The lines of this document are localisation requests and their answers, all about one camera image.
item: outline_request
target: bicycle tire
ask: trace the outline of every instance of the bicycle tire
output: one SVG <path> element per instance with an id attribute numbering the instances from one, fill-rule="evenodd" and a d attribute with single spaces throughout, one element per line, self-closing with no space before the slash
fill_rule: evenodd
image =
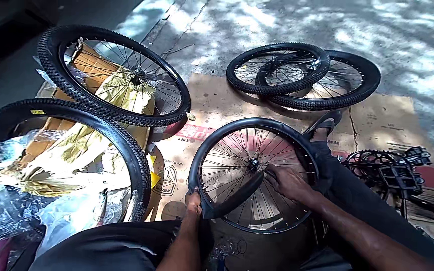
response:
<path id="1" fill-rule="evenodd" d="M 317 64 L 316 70 L 306 75 L 304 78 L 293 82 L 287 83 L 279 86 L 268 86 L 268 85 L 258 85 L 245 83 L 238 79 L 235 75 L 235 70 L 240 67 L 240 65 L 244 64 L 246 61 L 266 52 L 276 51 L 276 50 L 305 50 L 314 54 L 319 60 Z M 319 81 L 324 75 L 327 73 L 329 69 L 329 56 L 325 52 L 325 50 L 310 44 L 298 43 L 298 42 L 284 42 L 284 43 L 276 43 L 269 44 L 261 47 L 254 48 L 247 52 L 244 52 L 234 58 L 230 64 L 227 66 L 226 76 L 227 81 L 231 85 L 231 87 L 240 90 L 242 92 L 246 92 L 249 94 L 257 94 L 257 95 L 279 95 L 285 93 L 291 93 L 295 91 L 299 91 L 305 89 L 307 87 L 312 86 L 314 83 Z"/>
<path id="2" fill-rule="evenodd" d="M 269 96 L 267 99 L 275 104 L 300 110 L 331 110 L 344 108 L 369 97 L 378 87 L 381 80 L 379 69 L 371 61 L 364 57 L 340 51 L 327 50 L 331 60 L 342 60 L 345 63 L 351 63 L 356 66 L 357 70 L 362 73 L 363 84 L 350 93 L 342 96 L 329 97 L 324 99 L 306 99 L 294 97 L 291 95 Z"/>
<path id="3" fill-rule="evenodd" d="M 81 104 L 59 99 L 35 98 L 11 103 L 0 109 L 0 142 L 10 139 L 22 121 L 36 117 L 55 117 L 80 122 L 106 136 L 120 152 L 130 176 L 131 221 L 141 221 L 150 200 L 150 170 L 142 148 L 115 120 Z"/>
<path id="4" fill-rule="evenodd" d="M 177 84 L 182 98 L 180 106 L 172 113 L 152 116 L 119 108 L 88 92 L 69 74 L 68 69 L 63 64 L 65 53 L 62 51 L 63 48 L 71 41 L 78 40 L 80 37 L 94 37 L 95 39 L 119 44 L 131 48 L 151 59 L 154 63 L 159 65 L 160 68 L 166 71 Z M 138 126 L 161 127 L 178 122 L 187 116 L 187 112 L 190 112 L 190 94 L 177 71 L 149 48 L 113 31 L 80 25 L 50 28 L 42 34 L 39 40 L 38 56 L 48 76 L 68 96 L 120 122 Z"/>
<path id="5" fill-rule="evenodd" d="M 302 135 L 297 132 L 296 130 L 292 129 L 290 126 L 287 126 L 284 123 L 265 119 L 265 118 L 247 118 L 247 119 L 241 119 L 236 120 L 233 122 L 230 122 L 217 130 L 215 130 L 213 133 L 211 133 L 207 139 L 204 140 L 202 145 L 197 150 L 194 159 L 192 161 L 192 164 L 190 166 L 189 171 L 189 190 L 193 191 L 193 188 L 198 187 L 199 193 L 202 197 L 202 216 L 204 219 L 211 219 L 214 218 L 215 214 L 221 214 L 223 210 L 221 210 L 220 206 L 212 206 L 207 200 L 207 195 L 204 193 L 204 189 L 202 187 L 202 176 L 200 176 L 201 171 L 201 164 L 204 160 L 204 158 L 207 156 L 207 153 L 212 149 L 212 147 L 215 145 L 216 142 L 219 142 L 220 139 L 226 137 L 226 135 L 232 133 L 235 129 L 239 128 L 246 128 L 246 127 L 266 127 L 269 129 L 273 129 L 275 131 L 278 131 L 282 134 L 285 134 L 287 137 L 291 138 L 295 141 L 297 145 L 302 147 L 303 152 L 307 153 L 306 159 L 308 159 L 308 164 L 306 166 L 312 167 L 314 171 L 314 174 L 310 175 L 309 182 L 310 184 L 315 183 L 319 179 L 319 171 L 317 168 L 317 165 L 315 163 L 314 157 L 310 153 L 310 143 L 306 141 Z M 298 225 L 302 224 L 310 215 L 310 211 L 305 214 L 305 216 L 302 219 L 298 219 L 296 223 L 288 226 L 285 229 L 278 229 L 278 230 L 255 230 L 250 229 L 246 227 L 239 226 L 235 223 L 230 222 L 229 220 L 221 217 L 227 224 L 234 226 L 240 230 L 251 232 L 251 233 L 258 233 L 258 234 L 269 234 L 269 233 L 278 233 L 278 232 L 284 232 L 291 230 Z"/>

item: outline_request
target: black pants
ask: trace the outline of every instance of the black pants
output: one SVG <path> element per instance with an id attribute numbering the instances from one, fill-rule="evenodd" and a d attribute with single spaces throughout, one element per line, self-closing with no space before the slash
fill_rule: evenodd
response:
<path id="1" fill-rule="evenodd" d="M 314 152 L 325 155 L 326 166 L 333 182 L 325 196 L 355 218 L 415 251 L 434 263 L 434 244 L 409 224 L 393 207 L 371 191 L 338 159 L 331 155 L 326 141 L 311 142 Z M 327 247 L 313 253 L 300 270 L 369 269 L 366 261 L 340 236 L 331 231 L 326 236 Z"/>
<path id="2" fill-rule="evenodd" d="M 180 223 L 114 223 L 82 231 L 39 256 L 30 271 L 152 271 L 175 239 Z M 214 246 L 207 220 L 201 220 L 198 235 L 201 258 L 205 259 Z"/>

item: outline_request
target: sandal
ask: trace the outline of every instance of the sandal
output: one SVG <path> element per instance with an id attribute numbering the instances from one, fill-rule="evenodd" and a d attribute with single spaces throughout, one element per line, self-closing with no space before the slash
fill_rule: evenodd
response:
<path id="1" fill-rule="evenodd" d="M 316 129 L 319 128 L 327 128 L 328 129 L 328 135 L 334 130 L 334 127 L 338 125 L 338 123 L 341 121 L 342 113 L 341 111 L 334 109 L 331 111 L 326 112 L 324 115 L 322 115 L 313 125 L 311 125 L 309 128 L 307 128 L 302 135 L 310 140 L 312 136 L 314 135 L 314 132 Z"/>

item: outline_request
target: chainring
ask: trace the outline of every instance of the chainring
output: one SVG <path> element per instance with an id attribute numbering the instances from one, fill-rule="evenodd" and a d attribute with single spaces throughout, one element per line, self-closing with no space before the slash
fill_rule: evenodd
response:
<path id="1" fill-rule="evenodd" d="M 390 151 L 364 150 L 351 153 L 345 165 L 353 174 L 372 187 L 379 178 L 378 169 L 383 165 L 394 164 L 403 157 Z"/>

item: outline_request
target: concrete ground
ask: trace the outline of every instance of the concrete ground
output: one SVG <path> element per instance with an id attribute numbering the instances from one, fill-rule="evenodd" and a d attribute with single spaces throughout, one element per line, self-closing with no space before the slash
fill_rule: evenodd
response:
<path id="1" fill-rule="evenodd" d="M 187 82 L 192 72 L 225 76 L 238 54 L 286 41 L 370 59 L 377 92 L 412 97 L 434 145 L 434 1 L 176 1 L 144 43 L 158 53 L 195 44 L 166 56 Z"/>

